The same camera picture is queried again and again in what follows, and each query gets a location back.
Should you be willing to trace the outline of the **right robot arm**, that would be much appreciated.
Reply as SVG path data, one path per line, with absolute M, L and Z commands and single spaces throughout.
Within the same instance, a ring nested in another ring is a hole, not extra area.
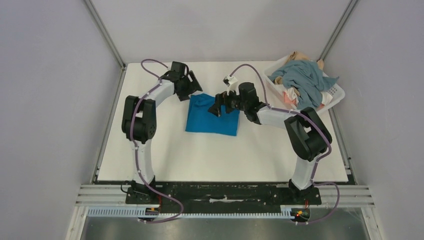
M 311 107 L 297 112 L 260 101 L 251 82 L 237 85 L 226 80 L 225 84 L 227 90 L 215 96 L 208 112 L 221 117 L 239 110 L 252 123 L 285 129 L 297 155 L 288 196 L 293 203 L 302 204 L 309 198 L 319 160 L 331 151 L 332 137 L 325 124 Z

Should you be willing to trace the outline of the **blue t-shirt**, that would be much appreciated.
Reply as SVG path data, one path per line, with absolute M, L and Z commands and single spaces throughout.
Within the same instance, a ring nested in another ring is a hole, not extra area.
M 208 111 L 214 102 L 215 98 L 205 93 L 191 96 L 185 127 L 186 132 L 237 135 L 240 111 L 234 110 L 231 113 L 226 113 L 225 107 L 222 106 L 223 114 L 219 117 L 215 116 Z

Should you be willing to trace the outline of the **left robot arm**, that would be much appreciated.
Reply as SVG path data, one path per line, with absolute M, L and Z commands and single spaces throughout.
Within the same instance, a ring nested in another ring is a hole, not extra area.
M 151 153 L 152 139 L 157 130 L 157 107 L 173 95 L 183 102 L 189 100 L 193 93 L 202 90 L 188 65 L 173 61 L 146 93 L 126 97 L 121 130 L 126 139 L 133 143 L 135 171 L 131 187 L 144 204 L 152 204 L 157 195 L 161 195 L 155 189 Z

